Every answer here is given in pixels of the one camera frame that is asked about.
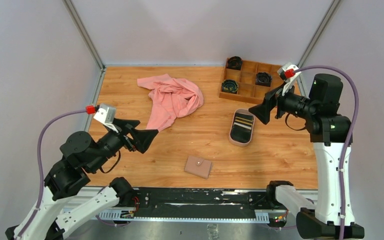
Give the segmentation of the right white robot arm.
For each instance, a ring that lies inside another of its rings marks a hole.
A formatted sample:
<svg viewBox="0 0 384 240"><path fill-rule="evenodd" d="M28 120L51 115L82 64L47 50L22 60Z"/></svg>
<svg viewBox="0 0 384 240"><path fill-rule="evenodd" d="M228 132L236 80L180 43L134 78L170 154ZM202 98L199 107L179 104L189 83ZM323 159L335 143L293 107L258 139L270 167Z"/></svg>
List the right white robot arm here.
<svg viewBox="0 0 384 240"><path fill-rule="evenodd" d="M286 180L272 180L266 188L265 201L272 209L285 207L294 217L303 239L357 240L365 229L356 223L349 199L349 157L352 150L352 121L338 113L343 90L335 75L315 75L308 97L284 91L282 86L266 93L263 102L249 112L263 124L294 116L305 120L305 130L317 164L317 202L312 203Z"/></svg>

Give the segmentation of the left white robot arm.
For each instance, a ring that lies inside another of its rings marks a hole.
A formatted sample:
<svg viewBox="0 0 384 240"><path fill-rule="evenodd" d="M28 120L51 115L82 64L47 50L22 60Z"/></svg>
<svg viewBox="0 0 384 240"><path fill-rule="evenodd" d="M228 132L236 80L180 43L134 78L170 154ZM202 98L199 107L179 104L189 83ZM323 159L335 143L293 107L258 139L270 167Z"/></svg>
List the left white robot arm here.
<svg viewBox="0 0 384 240"><path fill-rule="evenodd" d="M136 127L139 120L115 119L115 129L98 141L86 131L71 134L60 146L61 160L57 161L42 183L42 195L19 225L9 227L9 240L63 240L93 216L103 210L133 201L133 188L124 177L116 177L95 197L66 214L61 210L90 182L95 174L122 148L145 153L159 131Z"/></svg>

